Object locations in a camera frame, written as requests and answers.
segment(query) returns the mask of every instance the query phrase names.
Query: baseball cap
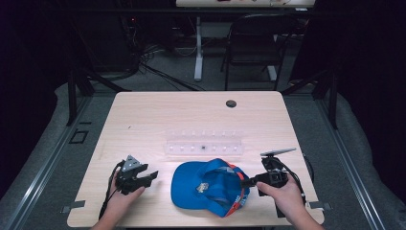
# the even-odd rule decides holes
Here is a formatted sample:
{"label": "baseball cap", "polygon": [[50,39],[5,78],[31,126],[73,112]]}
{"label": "baseball cap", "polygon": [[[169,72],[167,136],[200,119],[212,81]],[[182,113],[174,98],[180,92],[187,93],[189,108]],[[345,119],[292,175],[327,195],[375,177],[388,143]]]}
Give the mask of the baseball cap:
{"label": "baseball cap", "polygon": [[247,178],[239,167],[219,158],[186,162],[173,174],[170,197],[179,208],[207,209],[225,218],[244,205],[250,190],[241,188],[240,181]]}

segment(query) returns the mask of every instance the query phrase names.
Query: wooden table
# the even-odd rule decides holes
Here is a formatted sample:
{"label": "wooden table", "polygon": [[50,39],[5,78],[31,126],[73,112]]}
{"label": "wooden table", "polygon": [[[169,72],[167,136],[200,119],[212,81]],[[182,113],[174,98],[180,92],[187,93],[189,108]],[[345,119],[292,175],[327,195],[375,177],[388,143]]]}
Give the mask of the wooden table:
{"label": "wooden table", "polygon": [[[235,107],[226,102],[233,100]],[[192,133],[226,133],[234,135],[243,146],[242,154],[175,156],[166,152],[173,130]],[[113,168],[131,154],[149,164],[145,174],[159,171],[151,187],[136,200],[121,226],[266,226],[288,225],[277,218],[270,196],[259,196],[251,188],[245,206],[227,218],[219,218],[207,210],[177,208],[170,199],[173,172],[183,162],[208,161],[220,157],[241,167],[248,176],[264,173],[261,152],[296,148],[279,155],[280,160],[302,181],[306,198],[318,198],[311,183],[301,149],[290,122],[282,95],[278,92],[125,92],[116,96],[108,114],[99,142],[83,178],[76,201],[85,200],[84,207],[72,209],[68,218],[71,227],[90,227],[98,215]],[[318,221],[323,212],[309,209]]]}

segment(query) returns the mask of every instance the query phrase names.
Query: person's arm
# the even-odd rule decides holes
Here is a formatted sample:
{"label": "person's arm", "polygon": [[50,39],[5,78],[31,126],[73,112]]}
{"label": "person's arm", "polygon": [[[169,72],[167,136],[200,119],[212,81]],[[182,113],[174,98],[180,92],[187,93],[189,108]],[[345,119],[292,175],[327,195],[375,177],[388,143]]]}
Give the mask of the person's arm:
{"label": "person's arm", "polygon": [[110,200],[107,203],[107,208],[104,211],[103,216],[99,221],[92,227],[92,230],[110,230],[114,229],[117,223],[122,219],[131,204],[144,192],[145,187],[141,187],[129,193],[128,195],[123,195],[116,191],[116,175],[114,175],[111,189],[110,189]]}
{"label": "person's arm", "polygon": [[325,229],[306,210],[301,192],[290,174],[288,175],[288,181],[281,188],[275,188],[260,181],[257,182],[257,187],[275,199],[277,206],[296,229]]}

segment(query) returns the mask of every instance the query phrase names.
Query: chair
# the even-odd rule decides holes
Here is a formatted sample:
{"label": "chair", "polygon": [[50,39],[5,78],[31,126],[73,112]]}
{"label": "chair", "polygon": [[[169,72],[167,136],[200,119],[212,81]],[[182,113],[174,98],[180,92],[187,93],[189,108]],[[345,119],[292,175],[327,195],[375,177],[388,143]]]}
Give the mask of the chair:
{"label": "chair", "polygon": [[[225,88],[228,90],[229,67],[233,66],[279,66],[274,90],[278,87],[286,42],[296,29],[296,18],[281,14],[247,14],[237,19],[228,34],[226,53],[221,72],[226,65]],[[283,35],[277,42],[274,35]]]}

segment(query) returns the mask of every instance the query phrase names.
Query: dark background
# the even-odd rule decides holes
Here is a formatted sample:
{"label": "dark background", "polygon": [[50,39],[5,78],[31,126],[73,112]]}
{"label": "dark background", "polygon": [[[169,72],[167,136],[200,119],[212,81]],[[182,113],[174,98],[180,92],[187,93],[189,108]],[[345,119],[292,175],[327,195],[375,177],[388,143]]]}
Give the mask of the dark background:
{"label": "dark background", "polygon": [[[112,1],[69,1],[79,7],[117,7]],[[44,13],[58,1],[3,1],[0,14],[1,191],[9,188],[56,107],[55,89],[74,66],[125,72],[136,68],[134,47],[117,17],[76,18]],[[173,7],[148,1],[136,7]],[[406,18],[404,1],[317,0],[316,12],[353,13],[350,20],[310,20],[292,80],[339,63],[339,92],[366,132],[382,181],[406,201]],[[170,27],[180,18],[139,18],[148,39],[171,48]]]}

